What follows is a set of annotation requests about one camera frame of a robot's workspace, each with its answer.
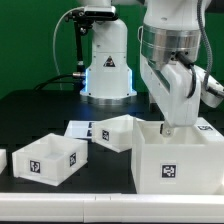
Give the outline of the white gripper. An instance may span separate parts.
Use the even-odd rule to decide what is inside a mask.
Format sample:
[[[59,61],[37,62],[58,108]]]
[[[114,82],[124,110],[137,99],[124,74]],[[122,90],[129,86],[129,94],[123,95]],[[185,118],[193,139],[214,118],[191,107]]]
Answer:
[[[140,56],[140,74],[150,94],[159,106],[167,122],[162,124],[162,135],[171,137],[175,127],[193,126],[199,112],[201,82],[196,77],[196,89],[192,88],[192,72],[180,62],[171,62],[157,71],[143,56]]]

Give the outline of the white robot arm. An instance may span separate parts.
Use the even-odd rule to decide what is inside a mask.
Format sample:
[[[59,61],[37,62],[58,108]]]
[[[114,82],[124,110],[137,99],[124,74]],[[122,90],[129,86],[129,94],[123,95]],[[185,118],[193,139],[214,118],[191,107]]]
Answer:
[[[93,26],[92,62],[87,69],[85,93],[92,98],[123,96],[132,89],[124,72],[125,57],[139,59],[139,72],[150,98],[164,116],[161,133],[197,121],[199,104],[215,107],[224,90],[208,68],[194,65],[199,46],[210,43],[205,32],[205,11],[212,0],[78,0],[80,16]],[[118,5],[146,7],[138,30],[140,43],[130,53],[128,27],[117,17]]]

